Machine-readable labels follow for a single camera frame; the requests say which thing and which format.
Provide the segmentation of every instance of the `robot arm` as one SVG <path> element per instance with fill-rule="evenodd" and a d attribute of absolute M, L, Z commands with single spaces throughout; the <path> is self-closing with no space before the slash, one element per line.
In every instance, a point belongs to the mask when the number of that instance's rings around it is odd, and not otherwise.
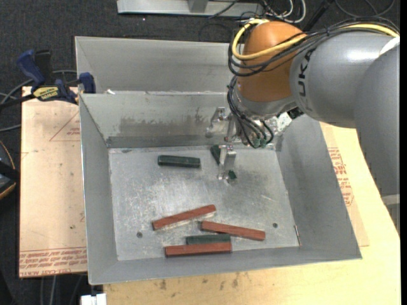
<path fill-rule="evenodd" d="M 249 29 L 240 54 L 240 36 Z M 382 196 L 399 194 L 399 39 L 397 29 L 376 20 L 312 33 L 252 20 L 229 49 L 235 77 L 228 101 L 237 134 L 257 147 L 262 134 L 273 138 L 267 123 L 295 110 L 356 128 Z"/>

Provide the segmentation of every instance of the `green block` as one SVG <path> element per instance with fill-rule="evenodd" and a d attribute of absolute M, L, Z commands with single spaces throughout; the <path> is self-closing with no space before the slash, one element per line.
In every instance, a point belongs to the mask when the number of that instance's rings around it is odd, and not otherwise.
<path fill-rule="evenodd" d="M 229 171 L 229 179 L 230 180 L 235 180 L 237 179 L 236 173 L 233 170 Z"/>
<path fill-rule="evenodd" d="M 213 145 L 210 148 L 210 153 L 215 158 L 216 163 L 219 165 L 221 159 L 221 149 L 219 148 L 219 145 Z"/>
<path fill-rule="evenodd" d="M 158 164 L 160 166 L 200 168 L 201 160 L 195 157 L 159 155 Z"/>
<path fill-rule="evenodd" d="M 190 244 L 208 244 L 208 243 L 227 243 L 230 241 L 229 234 L 207 234 L 207 235 L 196 235 L 188 236 L 186 238 L 186 243 Z"/>

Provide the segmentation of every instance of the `metal tray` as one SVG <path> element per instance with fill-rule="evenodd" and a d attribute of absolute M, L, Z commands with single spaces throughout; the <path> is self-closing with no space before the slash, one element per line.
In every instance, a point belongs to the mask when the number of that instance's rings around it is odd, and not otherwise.
<path fill-rule="evenodd" d="M 85 47 L 89 40 L 90 51 Z M 103 59 L 106 51 L 121 51 L 124 60 L 136 58 L 137 63 L 141 56 L 130 55 L 132 48 L 137 51 L 146 44 L 154 48 L 153 42 L 141 41 L 86 38 L 79 54 L 79 63 L 86 66 L 79 69 L 91 69 L 107 80 L 109 69 L 119 65 Z M 122 44 L 128 52 L 119 48 Z M 169 45 L 180 51 L 186 47 L 184 42 Z M 199 45 L 206 50 L 205 44 Z M 227 77 L 216 71 L 222 79 Z M 127 75 L 138 82 L 137 71 Z M 204 82 L 205 73 L 198 68 L 195 76 L 197 82 Z M 131 78 L 120 80 L 131 82 Z M 162 80 L 153 78 L 150 84 Z M 229 184 L 217 179 L 217 165 L 209 151 L 222 141 L 223 128 L 212 138 L 205 137 L 215 109 L 227 106 L 223 89 L 200 91 L 192 86 L 190 91 L 182 87 L 179 92 L 154 92 L 135 84 L 130 91 L 103 86 L 103 81 L 99 81 L 99 93 L 82 95 L 79 102 L 91 284 L 361 257 L 318 122 L 306 116 L 295 119 L 273 148 L 237 146 L 237 179 Z M 115 94 L 101 93 L 106 89 Z M 199 157 L 202 166 L 160 167 L 159 154 Z M 165 258 L 164 246 L 183 244 L 186 236 L 204 233 L 199 220 L 166 231 L 153 231 L 151 221 L 207 204 L 217 207 L 212 220 L 264 229 L 266 240 L 233 238 L 231 254 Z"/>

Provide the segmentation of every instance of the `black cable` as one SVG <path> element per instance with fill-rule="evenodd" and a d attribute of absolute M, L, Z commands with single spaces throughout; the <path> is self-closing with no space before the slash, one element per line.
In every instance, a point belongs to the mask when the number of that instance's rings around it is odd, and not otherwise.
<path fill-rule="evenodd" d="M 303 31 L 308 32 L 315 23 L 320 19 L 324 12 L 329 8 L 334 0 L 323 0 L 317 11 L 312 15 L 311 19 L 305 24 Z"/>
<path fill-rule="evenodd" d="M 57 276 L 55 275 L 52 280 L 51 296 L 49 305 L 53 304 L 53 297 L 55 295 L 55 287 L 57 286 Z"/>
<path fill-rule="evenodd" d="M 63 74 L 65 76 L 65 74 L 75 74 L 77 75 L 77 71 L 75 70 L 67 70 L 67 69 L 62 69 L 62 70 L 55 70 L 52 72 L 53 74 Z M 1 105 L 5 104 L 7 102 L 7 100 L 9 98 L 12 98 L 13 94 L 15 94 L 16 92 L 18 92 L 22 87 L 24 86 L 30 86 L 31 84 L 33 84 L 34 80 L 29 79 L 24 81 L 23 83 L 20 83 L 19 85 L 17 85 L 16 87 L 14 87 L 9 93 L 6 94 L 6 96 L 0 101 L 0 112 L 1 112 Z M 31 99 L 29 97 L 27 98 L 23 98 L 20 102 L 23 102 L 25 100 Z M 13 125 L 13 126 L 9 126 L 7 128 L 0 128 L 0 132 L 7 132 L 10 130 L 14 130 L 17 128 L 20 128 L 21 125 Z"/>
<path fill-rule="evenodd" d="M 44 305 L 44 277 L 41 278 L 41 286 L 39 288 L 39 304 Z"/>
<path fill-rule="evenodd" d="M 246 13 L 251 14 L 252 16 L 254 16 L 254 17 L 256 17 L 256 18 L 260 17 L 260 15 L 258 15 L 258 14 L 255 13 L 254 11 L 245 11 L 245 12 L 241 13 L 239 17 L 234 18 L 233 20 L 238 21 L 238 22 L 241 22 L 244 18 L 250 18 L 250 16 L 244 17 L 244 15 L 245 15 Z"/>
<path fill-rule="evenodd" d="M 363 0 L 363 1 L 373 10 L 373 12 L 374 12 L 375 14 L 377 14 L 377 10 L 376 10 L 375 6 L 373 6 L 369 0 Z M 340 11 L 342 11 L 343 13 L 346 13 L 348 16 L 351 16 L 351 17 L 359 17 L 359 15 L 356 15 L 355 13 L 350 13 L 349 11 L 345 10 L 345 9 L 340 5 L 340 3 L 339 3 L 338 0 L 335 0 L 335 4 L 336 4 L 336 6 L 339 8 Z"/>
<path fill-rule="evenodd" d="M 212 18 L 215 18 L 215 17 L 218 17 L 218 16 L 222 15 L 223 13 L 227 12 L 231 7 L 233 7 L 233 6 L 234 6 L 236 3 L 238 3 L 239 1 L 240 1 L 240 0 L 234 0 L 234 1 L 233 1 L 229 6 L 227 6 L 225 9 L 223 9 L 223 10 L 221 10 L 221 11 L 215 13 L 215 14 L 212 15 L 212 16 L 209 16 L 208 19 L 212 19 Z"/>
<path fill-rule="evenodd" d="M 74 290 L 73 290 L 73 292 L 72 292 L 71 300 L 69 301 L 69 304 L 68 304 L 68 305 L 73 305 L 73 302 L 74 302 L 75 297 L 76 297 L 76 293 L 78 292 L 78 289 L 79 289 L 79 286 L 81 285 L 81 281 L 82 281 L 82 278 L 83 278 L 83 277 L 84 277 L 84 276 L 81 275 L 81 276 L 79 277 L 78 281 L 76 282 L 75 287 L 74 287 Z"/>
<path fill-rule="evenodd" d="M 391 3 L 388 5 L 388 7 L 386 7 L 386 9 L 384 9 L 381 12 L 377 12 L 376 8 L 373 6 L 373 4 L 369 1 L 369 0 L 363 0 L 365 3 L 368 4 L 368 6 L 373 10 L 373 12 L 375 13 L 373 16 L 377 17 L 377 16 L 382 16 L 384 14 L 386 14 L 387 12 L 389 12 L 391 10 L 391 8 L 393 8 L 393 5 L 396 3 L 396 0 L 392 0 Z M 338 0 L 335 0 L 335 4 L 336 6 L 340 9 L 340 11 L 342 11 L 343 13 L 346 13 L 348 16 L 351 17 L 360 17 L 360 15 L 356 15 L 353 13 L 350 13 L 349 11 L 345 10 L 339 3 Z"/>
<path fill-rule="evenodd" d="M 263 13 L 263 16 L 267 19 L 271 20 L 279 20 L 281 22 L 287 22 L 289 24 L 298 24 L 302 22 L 305 18 L 305 1 L 300 0 L 300 3 L 298 4 L 298 0 L 290 0 L 290 6 L 291 10 L 288 14 L 284 14 L 281 12 L 280 8 L 277 11 L 275 11 L 275 7 L 271 5 L 271 3 L 266 3 L 265 0 L 260 0 L 261 4 L 263 5 L 265 12 Z M 296 17 L 292 20 L 288 19 L 289 17 L 295 15 Z"/>
<path fill-rule="evenodd" d="M 8 179 L 17 182 L 20 179 L 20 173 L 12 166 L 3 163 L 0 160 L 0 175 L 7 177 Z"/>
<path fill-rule="evenodd" d="M 266 121 L 262 121 L 262 124 L 264 125 L 264 127 L 267 129 L 268 132 L 270 132 L 270 138 L 268 139 L 268 141 L 266 142 L 266 145 L 269 144 L 273 138 L 274 138 L 274 133 L 272 131 L 272 129 L 266 124 Z"/>
<path fill-rule="evenodd" d="M 260 73 L 262 71 L 271 71 L 272 69 L 268 69 L 268 70 L 265 70 L 265 69 L 272 62 L 276 62 L 279 59 L 281 59 L 282 57 L 285 57 L 285 56 L 289 55 L 292 52 L 295 52 L 295 51 L 298 52 L 299 50 L 304 50 L 304 48 L 309 48 L 312 45 L 319 44 L 319 43 L 321 43 L 322 39 L 324 39 L 326 37 L 329 37 L 329 36 L 336 36 L 336 35 L 342 34 L 344 32 L 350 32 L 350 31 L 378 32 L 378 33 L 382 34 L 381 31 L 374 30 L 374 29 L 346 28 L 349 25 L 359 24 L 359 23 L 361 23 L 361 21 L 363 21 L 365 23 L 369 22 L 371 24 L 380 24 L 380 25 L 385 26 L 385 27 L 393 30 L 394 32 L 398 33 L 398 29 L 396 27 L 394 27 L 394 24 L 392 22 L 386 21 L 386 22 L 381 22 L 380 23 L 377 20 L 378 20 L 377 17 L 374 17 L 374 18 L 373 17 L 358 18 L 357 20 L 356 19 L 351 19 L 351 20 L 346 20 L 346 21 L 337 23 L 337 24 L 329 27 L 328 29 L 318 30 L 318 31 L 315 31 L 313 33 L 309 33 L 308 36 L 305 36 L 303 39 L 301 39 L 298 42 L 294 43 L 288 49 L 276 54 L 274 57 L 272 57 L 272 58 L 270 58 L 270 59 L 268 59 L 268 60 L 266 60 L 264 62 L 260 62 L 258 64 L 254 64 L 254 65 L 246 65 L 246 64 L 244 64 L 244 62 L 237 63 L 236 61 L 234 61 L 233 55 L 232 55 L 232 52 L 231 52 L 231 45 L 230 45 L 230 48 L 228 49 L 228 66 L 229 66 L 229 69 L 232 71 L 232 73 L 234 73 L 234 75 L 236 75 L 236 76 L 242 76 L 242 77 L 252 76 L 252 75 Z M 273 69 L 281 66 L 285 62 L 282 62 L 279 65 L 276 65 L 276 67 L 274 67 Z M 236 66 L 238 68 L 242 68 L 242 69 L 249 69 L 251 71 L 246 72 L 246 73 L 239 73 L 233 68 L 232 65 L 234 65 L 234 66 Z"/>
<path fill-rule="evenodd" d="M 1 110 L 5 109 L 6 107 L 21 104 L 22 102 L 25 102 L 26 100 L 30 100 L 33 98 L 36 98 L 36 97 L 34 95 L 28 95 L 28 96 L 13 99 L 11 102 L 8 102 L 8 103 L 1 103 L 0 112 L 1 112 Z"/>
<path fill-rule="evenodd" d="M 251 121 L 245 114 L 241 113 L 239 111 L 239 109 L 234 105 L 232 95 L 233 95 L 235 83 L 236 83 L 236 77 L 233 77 L 233 79 L 231 80 L 231 83 L 229 85 L 229 91 L 227 94 L 230 111 L 235 116 L 236 120 L 238 121 L 240 128 L 244 134 L 244 137 L 246 138 L 247 143 L 252 148 L 257 149 L 257 148 L 261 147 L 261 144 L 258 146 L 255 146 L 252 143 L 252 141 L 250 140 L 250 138 L 245 130 L 245 126 L 248 127 L 249 129 L 251 129 L 256 134 L 258 139 L 261 139 L 261 135 L 263 136 L 264 139 L 267 139 L 267 134 L 264 130 L 261 129 L 261 127 L 257 123 L 255 123 L 254 121 Z"/>
<path fill-rule="evenodd" d="M 263 9 L 264 9 L 263 16 L 266 16 L 267 18 L 270 18 L 272 20 L 280 20 L 281 22 L 286 21 L 285 18 L 282 18 L 282 17 L 279 18 L 277 16 L 277 15 L 281 15 L 280 8 L 279 8 L 278 13 L 275 12 L 275 6 L 276 6 L 275 2 L 276 2 L 276 0 L 268 0 L 268 1 L 260 0 L 260 2 L 261 2 L 261 5 L 263 6 Z M 294 1 L 293 0 L 291 0 L 291 7 L 294 10 Z"/>

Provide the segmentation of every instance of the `gray floor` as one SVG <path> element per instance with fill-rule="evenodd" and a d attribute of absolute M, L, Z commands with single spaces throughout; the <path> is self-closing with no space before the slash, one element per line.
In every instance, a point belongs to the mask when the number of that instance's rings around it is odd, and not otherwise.
<path fill-rule="evenodd" d="M 16 66 L 21 52 L 49 49 L 54 69 L 74 69 L 74 36 L 132 37 L 180 41 L 228 42 L 237 23 L 231 19 L 179 17 L 165 15 L 118 15 L 117 0 L 0 0 L 0 92 L 8 93 L 26 80 Z M 307 17 L 304 26 L 323 0 L 305 0 Z M 369 0 L 377 12 L 386 10 L 392 0 Z M 363 0 L 340 0 L 352 13 L 372 15 Z M 400 24 L 400 0 L 382 15 Z M 313 29 L 347 19 L 334 4 Z M 0 116 L 0 129 L 19 124 L 20 108 L 10 107 Z M 0 140 L 9 149 L 17 168 L 20 166 L 20 130 L 0 132 Z M 17 277 L 18 254 L 18 190 L 0 201 L 0 271 L 17 304 L 40 304 L 40 279 Z M 68 304 L 77 282 L 77 293 L 90 292 L 86 278 L 61 276 L 56 281 L 57 304 Z M 42 281 L 44 302 L 49 302 L 52 279 Z"/>

